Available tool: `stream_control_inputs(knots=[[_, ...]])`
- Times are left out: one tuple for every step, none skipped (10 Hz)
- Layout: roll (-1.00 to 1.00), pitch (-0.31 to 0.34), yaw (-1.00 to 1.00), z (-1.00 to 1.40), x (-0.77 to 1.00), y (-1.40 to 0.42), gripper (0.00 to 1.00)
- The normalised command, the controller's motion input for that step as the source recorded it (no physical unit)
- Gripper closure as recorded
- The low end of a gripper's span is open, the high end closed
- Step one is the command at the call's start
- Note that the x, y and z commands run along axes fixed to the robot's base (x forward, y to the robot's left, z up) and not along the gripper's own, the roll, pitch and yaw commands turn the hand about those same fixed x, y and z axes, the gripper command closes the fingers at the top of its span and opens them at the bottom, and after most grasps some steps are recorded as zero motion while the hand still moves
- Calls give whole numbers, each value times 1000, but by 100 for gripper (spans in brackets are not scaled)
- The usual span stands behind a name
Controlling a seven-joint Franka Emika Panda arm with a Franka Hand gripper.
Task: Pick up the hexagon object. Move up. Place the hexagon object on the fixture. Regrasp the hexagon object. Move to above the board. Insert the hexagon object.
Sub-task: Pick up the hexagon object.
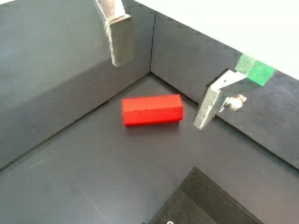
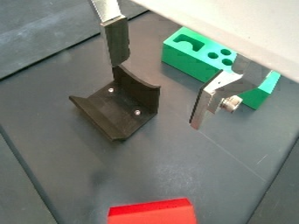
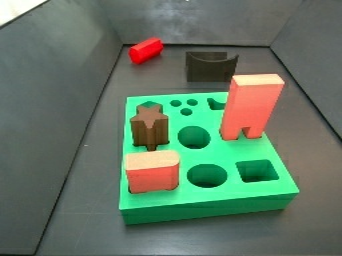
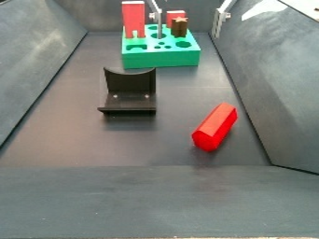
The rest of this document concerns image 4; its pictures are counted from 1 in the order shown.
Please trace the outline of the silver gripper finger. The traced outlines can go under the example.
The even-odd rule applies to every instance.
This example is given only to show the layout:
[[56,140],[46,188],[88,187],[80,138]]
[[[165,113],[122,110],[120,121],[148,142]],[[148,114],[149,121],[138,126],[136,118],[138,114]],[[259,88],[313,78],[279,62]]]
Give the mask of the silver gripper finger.
[[156,3],[156,0],[145,0],[146,4],[152,10],[149,13],[149,18],[157,23],[157,39],[161,39],[161,9]]
[[229,10],[236,0],[224,0],[220,7],[216,8],[213,26],[212,26],[212,37],[219,38],[220,29],[223,22],[231,18]]

